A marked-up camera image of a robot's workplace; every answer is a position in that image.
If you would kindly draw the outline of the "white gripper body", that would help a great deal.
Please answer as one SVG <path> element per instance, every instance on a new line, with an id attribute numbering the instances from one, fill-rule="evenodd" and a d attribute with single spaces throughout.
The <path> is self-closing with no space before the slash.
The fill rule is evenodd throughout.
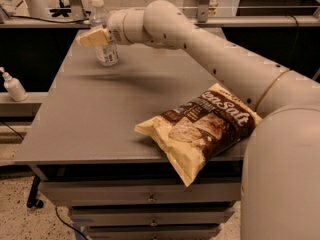
<path id="1" fill-rule="evenodd" d="M 144 28 L 143 17 L 144 10 L 141 9 L 112 11 L 107 26 L 118 44 L 144 43 L 147 41 L 147 32 Z"/>

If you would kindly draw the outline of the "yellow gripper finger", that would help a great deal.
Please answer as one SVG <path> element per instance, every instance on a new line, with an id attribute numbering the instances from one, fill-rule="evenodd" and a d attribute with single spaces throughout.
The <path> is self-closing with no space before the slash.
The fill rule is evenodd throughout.
<path id="1" fill-rule="evenodd" d="M 95 28 L 77 37 L 77 42 L 82 47 L 103 46 L 110 43 L 110 35 L 104 28 Z"/>

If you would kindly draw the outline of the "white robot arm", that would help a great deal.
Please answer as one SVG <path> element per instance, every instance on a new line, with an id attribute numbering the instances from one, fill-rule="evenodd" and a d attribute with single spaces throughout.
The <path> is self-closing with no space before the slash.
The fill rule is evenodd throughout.
<path id="1" fill-rule="evenodd" d="M 158 0 L 111 14 L 107 28 L 82 33 L 84 46 L 160 42 L 195 59 L 261 117 L 247 143 L 241 240 L 320 240 L 320 85 L 195 26 Z"/>

